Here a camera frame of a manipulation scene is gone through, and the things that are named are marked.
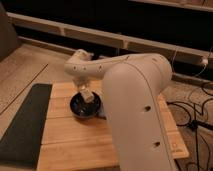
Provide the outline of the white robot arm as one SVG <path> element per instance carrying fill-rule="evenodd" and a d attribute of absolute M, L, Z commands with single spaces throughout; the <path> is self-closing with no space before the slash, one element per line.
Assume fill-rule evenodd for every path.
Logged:
<path fill-rule="evenodd" d="M 157 102 L 172 77 L 164 56 L 143 53 L 93 60 L 78 50 L 65 70 L 102 81 L 104 112 L 121 171 L 178 171 Z"/>

